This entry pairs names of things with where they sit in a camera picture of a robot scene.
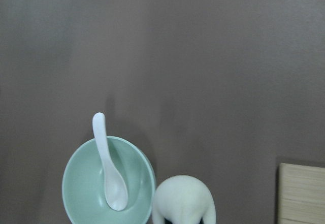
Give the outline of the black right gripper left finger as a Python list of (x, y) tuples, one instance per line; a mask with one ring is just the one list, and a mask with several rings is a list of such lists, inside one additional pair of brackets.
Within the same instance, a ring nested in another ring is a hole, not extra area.
[(164, 224), (173, 224), (173, 222), (166, 217), (163, 218), (163, 223)]

